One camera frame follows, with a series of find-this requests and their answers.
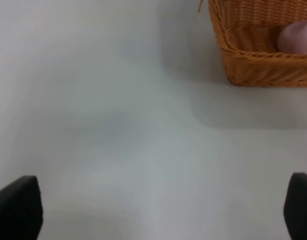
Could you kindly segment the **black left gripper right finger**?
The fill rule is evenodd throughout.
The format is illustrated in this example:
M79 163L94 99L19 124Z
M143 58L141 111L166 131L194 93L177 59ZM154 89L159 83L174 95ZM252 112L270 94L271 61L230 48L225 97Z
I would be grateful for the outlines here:
M292 240L307 240L307 174L292 174L283 207L285 224Z

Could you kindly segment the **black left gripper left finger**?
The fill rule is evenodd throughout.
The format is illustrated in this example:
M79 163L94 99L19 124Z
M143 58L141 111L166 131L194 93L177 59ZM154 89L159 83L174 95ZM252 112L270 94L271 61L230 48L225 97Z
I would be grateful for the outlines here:
M43 225L38 178L25 175L0 190L0 240L36 240Z

